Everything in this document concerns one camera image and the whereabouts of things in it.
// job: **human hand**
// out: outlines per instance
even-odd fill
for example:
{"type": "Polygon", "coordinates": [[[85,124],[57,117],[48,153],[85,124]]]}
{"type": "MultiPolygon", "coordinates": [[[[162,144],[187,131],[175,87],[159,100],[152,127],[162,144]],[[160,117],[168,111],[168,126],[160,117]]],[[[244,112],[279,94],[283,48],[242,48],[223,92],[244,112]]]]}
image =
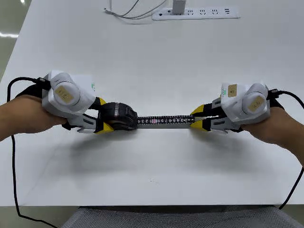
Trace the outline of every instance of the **human hand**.
{"type": "Polygon", "coordinates": [[[65,118],[48,113],[41,105],[41,99],[22,95],[1,106],[10,122],[13,134],[38,133],[54,125],[64,124],[65,118]]]}
{"type": "Polygon", "coordinates": [[[266,143],[288,148],[304,132],[304,126],[279,107],[270,109],[270,117],[260,123],[243,125],[254,137],[266,143]]]}

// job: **power strip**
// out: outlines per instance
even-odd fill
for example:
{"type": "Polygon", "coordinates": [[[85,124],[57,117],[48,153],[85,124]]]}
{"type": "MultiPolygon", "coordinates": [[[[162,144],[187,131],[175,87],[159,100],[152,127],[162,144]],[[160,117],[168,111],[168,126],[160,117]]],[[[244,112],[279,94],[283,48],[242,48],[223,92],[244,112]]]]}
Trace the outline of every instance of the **power strip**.
{"type": "Polygon", "coordinates": [[[172,8],[158,10],[152,14],[153,20],[187,20],[187,19],[224,19],[240,18],[237,7],[202,7],[185,8],[184,14],[172,14],[172,8]]]}

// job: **white table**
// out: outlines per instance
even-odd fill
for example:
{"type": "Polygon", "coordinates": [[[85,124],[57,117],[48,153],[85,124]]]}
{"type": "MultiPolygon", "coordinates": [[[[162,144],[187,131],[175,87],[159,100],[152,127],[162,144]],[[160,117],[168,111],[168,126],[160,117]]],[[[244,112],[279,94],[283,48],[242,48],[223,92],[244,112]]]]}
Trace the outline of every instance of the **white table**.
{"type": "MultiPolygon", "coordinates": [[[[131,1],[115,0],[125,11],[131,1]]],[[[142,1],[138,11],[154,5],[142,1]]],[[[224,0],[189,6],[226,6],[224,0]]],[[[189,114],[222,82],[263,80],[302,98],[304,1],[231,0],[241,19],[156,21],[107,15],[102,0],[34,0],[0,85],[52,69],[92,75],[98,95],[139,115],[189,114]]],[[[14,95],[27,83],[14,86],[14,95]]],[[[280,102],[297,120],[293,99],[280,102]]],[[[106,135],[61,126],[17,135],[21,205],[280,204],[301,165],[288,151],[248,133],[140,129],[106,135]]],[[[13,205],[11,141],[0,143],[0,206],[13,205]]],[[[304,203],[304,180],[291,198],[304,203]]]]}

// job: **black cable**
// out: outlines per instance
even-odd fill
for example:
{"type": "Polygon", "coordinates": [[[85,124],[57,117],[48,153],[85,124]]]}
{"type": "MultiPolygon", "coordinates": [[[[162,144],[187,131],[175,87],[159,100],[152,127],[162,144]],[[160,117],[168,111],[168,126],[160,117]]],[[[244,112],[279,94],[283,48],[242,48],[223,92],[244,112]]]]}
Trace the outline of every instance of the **black cable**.
{"type": "MultiPolygon", "coordinates": [[[[288,91],[277,91],[277,92],[275,92],[275,93],[276,93],[278,96],[281,95],[281,94],[287,94],[287,95],[292,96],[294,99],[296,99],[296,100],[300,103],[300,105],[301,105],[302,108],[304,109],[304,103],[303,103],[303,101],[302,101],[297,95],[295,95],[295,94],[293,94],[293,93],[291,93],[291,92],[288,92],[288,91]]],[[[282,205],[279,207],[279,209],[282,209],[282,208],[287,204],[287,202],[290,200],[290,198],[291,198],[293,192],[295,191],[296,186],[298,185],[298,183],[300,182],[300,179],[301,179],[302,176],[303,176],[303,173],[304,173],[304,168],[302,167],[302,169],[301,169],[301,171],[300,171],[300,174],[299,174],[298,178],[296,179],[296,181],[295,181],[293,187],[291,188],[291,190],[290,190],[290,192],[289,192],[289,194],[288,194],[286,200],[284,201],[284,203],[282,203],[282,205]]]]}
{"type": "MultiPolygon", "coordinates": [[[[33,83],[40,83],[41,80],[40,79],[34,79],[34,78],[30,78],[30,77],[17,77],[15,79],[13,79],[9,85],[8,85],[8,94],[7,94],[7,102],[10,101],[10,91],[11,91],[11,87],[12,85],[17,82],[17,81],[31,81],[33,83]]],[[[23,219],[28,219],[28,220],[31,220],[31,221],[34,221],[34,222],[41,222],[41,223],[44,223],[50,227],[53,227],[53,228],[58,228],[46,221],[43,221],[43,220],[40,220],[40,219],[35,219],[35,218],[31,218],[31,217],[28,217],[28,216],[24,216],[24,215],[21,215],[20,213],[20,208],[19,208],[19,204],[18,204],[18,198],[17,198],[17,180],[16,180],[16,142],[15,142],[15,137],[14,135],[11,136],[11,141],[12,141],[12,169],[13,169],[13,188],[14,188],[14,200],[15,200],[15,206],[16,206],[16,211],[17,211],[17,214],[19,217],[23,218],[23,219]]]]}

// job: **wrist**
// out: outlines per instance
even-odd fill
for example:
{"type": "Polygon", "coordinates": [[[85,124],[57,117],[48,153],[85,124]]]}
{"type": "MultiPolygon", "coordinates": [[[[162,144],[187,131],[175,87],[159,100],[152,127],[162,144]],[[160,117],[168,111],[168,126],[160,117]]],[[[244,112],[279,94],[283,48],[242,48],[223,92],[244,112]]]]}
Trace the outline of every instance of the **wrist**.
{"type": "Polygon", "coordinates": [[[9,103],[0,106],[0,141],[17,134],[18,124],[9,103]]]}
{"type": "Polygon", "coordinates": [[[289,150],[299,160],[304,158],[304,125],[294,121],[285,132],[286,137],[278,144],[279,146],[289,150]]]}

